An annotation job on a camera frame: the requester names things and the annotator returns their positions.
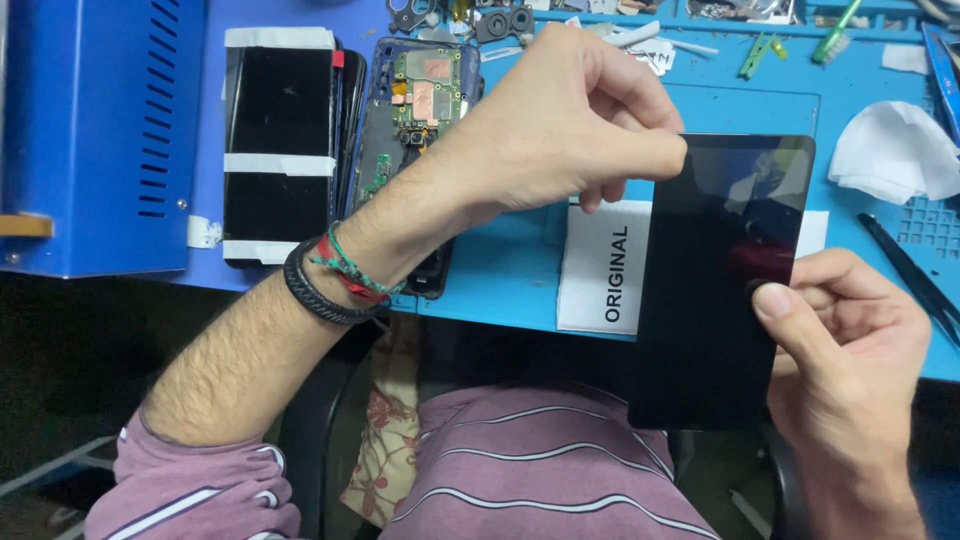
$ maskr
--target brush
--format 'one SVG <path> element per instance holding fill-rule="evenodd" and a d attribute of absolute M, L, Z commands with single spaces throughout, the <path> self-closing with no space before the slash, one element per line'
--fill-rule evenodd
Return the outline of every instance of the brush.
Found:
<path fill-rule="evenodd" d="M 851 17 L 853 17 L 856 9 L 860 7 L 860 2 L 862 1 L 863 0 L 852 0 L 850 4 L 847 5 L 847 8 L 843 10 L 843 14 L 837 19 L 833 28 L 831 28 L 830 31 L 827 32 L 827 35 L 817 44 L 817 49 L 813 51 L 813 56 L 811 56 L 813 61 L 827 64 L 842 53 L 843 50 L 847 48 L 847 45 L 850 45 L 851 39 L 844 34 L 843 31 L 847 28 L 847 24 L 850 22 Z"/>

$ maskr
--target blue workbench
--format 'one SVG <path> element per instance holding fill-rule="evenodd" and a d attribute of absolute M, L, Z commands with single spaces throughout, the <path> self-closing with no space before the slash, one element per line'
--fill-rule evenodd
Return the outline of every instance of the blue workbench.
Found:
<path fill-rule="evenodd" d="M 839 10 L 843 0 L 806 4 L 813 10 Z M 960 299 L 960 221 L 941 203 L 926 199 L 907 207 L 880 202 L 858 191 L 840 189 L 827 181 L 833 146 L 846 123 L 868 105 L 900 100 L 931 109 L 923 76 L 883 70 L 881 41 L 921 43 L 916 30 L 915 4 L 908 0 L 866 0 L 858 14 L 872 18 L 871 29 L 849 31 L 852 45 L 827 69 L 808 60 L 826 29 L 812 25 L 768 27 L 706 19 L 689 19 L 676 0 L 666 0 L 656 17 L 667 37 L 720 49 L 715 57 L 679 51 L 673 68 L 662 81 L 691 132 L 808 134 L 817 142 L 807 208 L 829 210 L 828 246 L 856 251 L 883 274 L 899 282 L 896 273 L 873 240 L 860 228 L 860 211 L 875 214 L 906 251 L 927 270 L 953 299 Z M 536 12 L 537 20 L 563 20 L 563 12 Z M 901 20 L 904 30 L 884 30 L 883 20 Z M 638 26 L 650 15 L 581 14 L 584 24 L 616 21 Z M 220 99 L 225 71 L 224 31 L 242 26 L 325 26 L 345 47 L 368 59 L 380 37 L 388 36 L 388 15 L 382 0 L 323 2 L 311 0 L 210 0 L 204 57 L 203 98 L 196 177 L 191 213 L 211 221 L 223 216 L 224 104 Z M 369 30 L 376 30 L 367 36 Z M 755 36 L 750 32 L 776 31 L 784 37 L 787 61 L 769 54 L 750 81 L 736 78 Z M 482 50 L 511 45 L 491 43 Z M 519 57 L 482 65 L 488 88 Z M 653 187 L 630 183 L 627 197 L 649 199 Z M 566 230 L 566 204 L 504 215 L 457 238 L 444 295 L 433 301 L 400 297 L 396 309 L 509 325 L 536 330 L 556 329 L 557 289 L 560 282 Z M 226 266 L 219 248 L 189 250 L 188 268 L 168 275 L 172 282 L 231 290 L 256 283 L 256 272 Z M 923 375 L 960 380 L 960 354 L 934 332 Z"/>

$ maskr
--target black tweezers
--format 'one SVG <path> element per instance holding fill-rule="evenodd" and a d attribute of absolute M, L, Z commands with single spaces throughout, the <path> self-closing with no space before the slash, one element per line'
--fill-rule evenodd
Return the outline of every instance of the black tweezers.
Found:
<path fill-rule="evenodd" d="M 883 255 L 890 259 L 900 278 L 910 287 L 914 298 L 931 317 L 943 327 L 950 341 L 960 347 L 960 337 L 954 325 L 960 325 L 960 311 L 953 305 L 947 296 L 940 290 L 933 280 L 927 276 L 917 263 L 910 258 L 897 242 L 883 229 L 876 218 L 869 213 L 856 216 L 860 223 L 867 228 L 870 235 L 883 250 Z"/>

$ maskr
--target striped shirt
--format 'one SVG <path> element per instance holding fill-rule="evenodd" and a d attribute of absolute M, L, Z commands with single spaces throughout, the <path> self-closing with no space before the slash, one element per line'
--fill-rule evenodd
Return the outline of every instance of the striped shirt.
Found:
<path fill-rule="evenodd" d="M 665 434 L 633 430 L 609 394 L 471 388 L 423 404 L 420 421 L 417 477 L 382 540 L 719 540 L 674 486 Z M 275 447 L 179 447 L 136 416 L 118 445 L 118 485 L 87 517 L 88 540 L 297 536 Z"/>

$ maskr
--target ventilation grille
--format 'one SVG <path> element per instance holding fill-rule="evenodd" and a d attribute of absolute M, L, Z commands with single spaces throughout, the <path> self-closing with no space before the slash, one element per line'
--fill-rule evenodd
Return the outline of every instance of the ventilation grille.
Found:
<path fill-rule="evenodd" d="M 147 99 L 144 101 L 140 201 L 143 217 L 166 217 L 167 174 L 177 84 L 177 16 L 179 0 L 150 1 L 147 42 Z"/>
<path fill-rule="evenodd" d="M 913 197 L 902 210 L 897 242 L 922 244 L 932 248 L 937 258 L 960 260 L 960 220 L 943 201 Z"/>

